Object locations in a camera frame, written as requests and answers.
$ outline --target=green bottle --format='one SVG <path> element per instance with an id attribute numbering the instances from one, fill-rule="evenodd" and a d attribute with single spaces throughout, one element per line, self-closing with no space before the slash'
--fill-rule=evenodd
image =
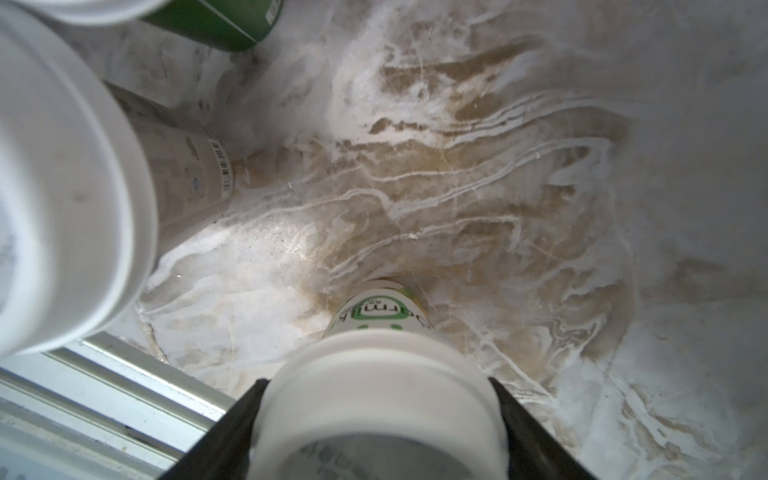
<path id="1" fill-rule="evenodd" d="M 173 0 L 144 20 L 214 48 L 239 51 L 266 37 L 282 7 L 283 0 Z"/>

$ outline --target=brown stain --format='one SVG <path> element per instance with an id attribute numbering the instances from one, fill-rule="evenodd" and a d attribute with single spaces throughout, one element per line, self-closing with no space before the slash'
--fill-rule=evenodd
<path id="1" fill-rule="evenodd" d="M 634 318 L 635 308 L 632 288 L 624 281 L 599 290 L 607 300 L 603 303 L 607 307 L 605 325 L 581 351 L 582 358 L 593 362 L 613 355 L 616 347 L 627 334 L 627 329 Z"/>
<path id="2" fill-rule="evenodd" d="M 621 403 L 621 416 L 627 420 L 636 420 L 637 417 L 634 414 L 634 410 L 629 406 L 626 400 Z"/>
<path id="3" fill-rule="evenodd" d="M 347 148 L 336 145 L 343 150 Z M 320 139 L 309 142 L 305 148 L 279 146 L 272 150 L 262 149 L 253 152 L 242 161 L 234 161 L 233 169 L 238 190 L 257 190 L 278 186 L 288 188 L 288 182 L 302 192 L 302 184 L 312 187 L 325 187 L 323 183 L 333 175 L 344 174 L 357 168 L 356 152 L 332 157 L 331 147 Z"/>
<path id="4" fill-rule="evenodd" d="M 536 289 L 536 297 L 546 305 L 553 306 L 559 310 L 563 303 L 566 292 L 571 288 L 576 280 L 578 272 L 573 268 L 564 268 L 559 270 L 549 280 L 546 280 Z"/>
<path id="5" fill-rule="evenodd" d="M 423 79 L 427 83 L 429 92 L 434 93 L 437 91 L 441 75 L 460 83 L 482 73 L 486 68 L 510 61 L 543 44 L 544 41 L 541 38 L 531 35 L 516 38 L 507 45 L 491 48 L 460 61 L 428 64 L 423 67 L 381 67 L 379 69 L 382 77 L 381 89 L 387 94 L 404 95 L 417 81 Z"/>
<path id="6" fill-rule="evenodd" d="M 387 276 L 443 276 L 446 278 L 452 270 L 439 257 L 439 252 L 450 251 L 450 233 L 442 233 L 425 238 L 423 241 L 409 240 L 401 236 L 398 240 L 388 243 L 371 252 L 367 257 L 358 259 L 359 272 L 354 276 L 368 276 L 372 272 L 386 266 Z"/>
<path id="7" fill-rule="evenodd" d="M 654 417 L 661 425 L 664 425 L 670 430 L 674 430 L 676 432 L 685 433 L 687 435 L 690 435 L 691 438 L 694 439 L 694 441 L 702 448 L 709 450 L 711 452 L 715 452 L 716 449 L 710 445 L 710 443 L 706 440 L 704 437 L 704 434 L 694 429 L 693 427 L 690 427 L 688 425 L 684 425 L 683 423 L 677 422 L 673 419 L 669 419 L 668 417 L 664 417 L 661 415 L 655 415 L 653 413 L 650 414 L 650 416 Z"/>
<path id="8" fill-rule="evenodd" d="M 559 195 L 546 196 L 545 201 L 547 203 L 544 212 L 548 209 L 554 210 L 554 205 L 561 201 L 567 203 L 562 192 Z M 528 207 L 521 209 L 521 214 L 529 215 L 532 210 L 538 215 L 542 213 L 542 210 Z M 563 207 L 561 210 L 554 210 L 549 216 L 525 217 L 523 227 L 528 227 L 529 231 L 535 229 L 536 234 L 531 235 L 533 247 L 526 249 L 527 261 L 519 271 L 523 278 L 534 281 L 555 270 L 564 261 L 578 258 L 600 236 L 599 230 L 593 233 L 586 228 L 571 229 L 571 222 L 566 220 L 572 214 L 569 210 L 568 207 Z M 582 223 L 587 224 L 591 220 L 597 221 L 593 213 L 581 214 L 580 218 Z"/>
<path id="9" fill-rule="evenodd" d="M 299 318 L 291 319 L 291 323 L 298 326 L 307 334 L 315 334 L 319 339 L 319 335 L 321 335 L 322 332 L 311 331 L 309 321 L 318 313 L 323 313 L 329 320 L 331 320 L 341 307 L 344 295 L 338 290 L 333 293 L 318 293 L 317 288 L 308 289 L 306 286 L 300 286 L 299 290 L 304 296 L 310 298 L 310 301 L 315 308 Z"/>
<path id="10" fill-rule="evenodd" d="M 494 114 L 504 105 L 504 100 L 498 95 L 484 94 L 467 102 L 453 114 L 453 117 L 456 121 L 480 120 Z"/>
<path id="11" fill-rule="evenodd" d="M 593 269 L 584 270 L 580 272 L 574 279 L 573 283 L 571 284 L 571 288 L 574 288 L 574 289 L 582 288 L 587 283 L 587 280 L 592 278 L 595 271 L 596 270 L 593 268 Z"/>
<path id="12" fill-rule="evenodd" d="M 643 392 L 643 389 L 637 384 L 632 383 L 629 385 L 629 388 L 631 388 L 635 393 L 637 393 L 637 396 L 640 397 L 640 400 L 642 401 L 643 405 L 645 405 L 645 409 L 650 409 L 650 397 L 646 395 L 645 392 Z"/>
<path id="13" fill-rule="evenodd" d="M 687 303 L 744 298 L 763 291 L 758 278 L 757 273 L 735 275 L 724 265 L 688 257 L 677 261 L 672 274 L 660 285 L 642 293 L 644 297 Z"/>
<path id="14" fill-rule="evenodd" d="M 400 121 L 396 124 L 393 124 L 391 120 L 388 118 L 380 118 L 371 126 L 371 130 L 368 132 L 371 135 L 377 135 L 382 133 L 387 128 L 392 127 L 394 131 L 404 131 L 404 130 L 413 130 L 413 131 L 425 131 L 427 129 L 427 126 L 424 124 L 417 124 L 415 122 L 406 122 L 406 121 Z"/>
<path id="15" fill-rule="evenodd" d="M 646 459 L 651 460 L 664 454 L 664 447 L 656 443 L 654 436 L 650 433 L 648 427 L 643 425 L 642 422 L 635 419 L 633 424 L 633 430 L 637 438 L 641 450 L 645 452 Z"/>
<path id="16" fill-rule="evenodd" d="M 675 445 L 672 442 L 667 442 L 664 444 L 664 457 L 667 460 L 670 460 L 671 462 L 675 460 L 680 460 L 680 458 L 683 456 L 682 451 L 680 450 L 680 447 Z"/>
<path id="17" fill-rule="evenodd" d="M 515 314 L 514 311 L 509 313 L 511 316 Z M 519 318 L 525 319 L 526 314 L 530 316 L 529 312 L 521 312 Z M 540 333 L 533 327 L 543 327 L 549 332 L 551 342 L 547 349 L 538 345 Z M 495 344 L 499 351 L 510 358 L 528 377 L 556 396 L 557 389 L 552 384 L 555 376 L 568 361 L 571 351 L 578 350 L 588 341 L 591 334 L 591 329 L 574 328 L 556 316 L 547 319 L 528 317 L 520 324 L 519 329 L 503 340 L 497 338 Z"/>
<path id="18" fill-rule="evenodd" d="M 391 125 L 390 120 L 379 119 L 373 125 L 372 132 L 384 131 Z M 403 128 L 405 127 L 417 130 L 421 128 L 416 124 L 404 125 Z M 628 128 L 629 120 L 625 117 L 601 108 L 585 107 L 532 118 L 504 134 L 480 137 L 472 142 L 457 144 L 446 149 L 428 146 L 414 139 L 398 144 L 350 144 L 348 148 L 350 153 L 360 154 L 359 161 L 369 169 L 372 175 L 379 178 L 414 172 L 456 171 L 458 173 L 459 170 L 481 166 L 499 154 L 508 156 L 512 161 L 516 151 L 526 152 L 537 144 L 563 137 L 602 137 L 619 145 L 626 140 Z M 558 156 L 556 163 L 564 167 L 584 158 L 587 153 L 586 147 L 576 147 L 547 155 Z M 423 177 L 421 182 L 426 184 L 433 180 Z"/>
<path id="19" fill-rule="evenodd" d="M 570 193 L 568 187 L 562 187 Z M 587 248 L 592 245 L 594 238 L 598 237 L 607 225 L 600 225 L 600 221 L 596 216 L 589 211 L 576 217 L 576 220 L 571 224 L 568 230 L 568 236 L 566 240 L 560 240 L 556 238 L 549 238 L 548 247 L 550 254 L 559 259 L 566 261 L 576 260 L 578 257 L 584 255 Z"/>
<path id="20" fill-rule="evenodd" d="M 470 183 L 475 179 L 481 180 L 485 176 L 493 174 L 495 168 L 503 167 L 504 158 L 497 158 L 492 162 L 483 160 L 484 156 L 494 153 L 493 150 L 478 152 L 476 160 L 481 162 L 481 168 L 474 171 L 449 171 L 439 177 L 415 175 L 401 177 L 394 181 L 379 179 L 371 179 L 371 181 L 374 187 L 386 192 L 393 201 L 418 201 L 425 197 L 437 197 L 454 188 L 458 183 Z M 556 158 L 550 162 L 548 160 L 550 157 Z M 433 168 L 437 170 L 450 168 L 460 160 L 450 152 L 449 154 L 442 154 L 441 151 L 437 150 L 425 151 L 425 154 L 419 157 L 419 161 L 422 164 L 434 162 Z M 540 160 L 521 165 L 500 180 L 460 194 L 456 201 L 462 204 L 462 208 L 456 212 L 457 219 L 469 216 L 487 217 L 494 213 L 528 217 L 544 217 L 551 214 L 571 202 L 575 194 L 575 189 L 572 186 L 544 184 L 553 171 L 558 170 L 561 165 L 565 165 L 567 162 L 568 157 L 561 155 L 561 152 L 542 155 Z M 361 161 L 361 163 L 368 165 L 367 161 Z M 478 197 L 478 192 L 498 189 L 502 186 L 506 190 L 504 195 Z"/>

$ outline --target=green logo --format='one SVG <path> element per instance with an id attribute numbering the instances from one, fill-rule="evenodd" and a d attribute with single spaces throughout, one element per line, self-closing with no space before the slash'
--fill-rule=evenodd
<path id="1" fill-rule="evenodd" d="M 391 296 L 369 296 L 352 308 L 355 320 L 400 320 L 411 315 L 403 303 Z"/>

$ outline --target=cylindrical container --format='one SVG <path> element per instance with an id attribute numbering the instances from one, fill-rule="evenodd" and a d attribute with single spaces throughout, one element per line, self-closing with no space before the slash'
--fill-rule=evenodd
<path id="1" fill-rule="evenodd" d="M 488 379 L 407 289 L 376 280 L 270 382 L 248 480 L 506 480 L 507 467 Z"/>
<path id="2" fill-rule="evenodd" d="M 222 50 L 245 50 L 266 37 L 283 0 L 16 0 L 73 25 L 110 25 L 144 17 Z"/>
<path id="3" fill-rule="evenodd" d="M 173 0 L 144 18 L 221 50 L 253 47 L 270 33 L 283 0 Z"/>
<path id="4" fill-rule="evenodd" d="M 197 122 L 122 88 L 107 85 L 127 115 L 152 172 L 160 256 L 229 207 L 232 167 L 221 144 Z"/>
<path id="5" fill-rule="evenodd" d="M 141 291 L 159 229 L 166 250 L 225 208 L 231 169 L 199 131 L 142 120 L 140 108 L 129 121 L 71 48 L 5 2 L 0 45 L 5 355 L 54 349 L 103 329 Z M 157 108 L 135 98 L 124 107 L 137 103 Z"/>

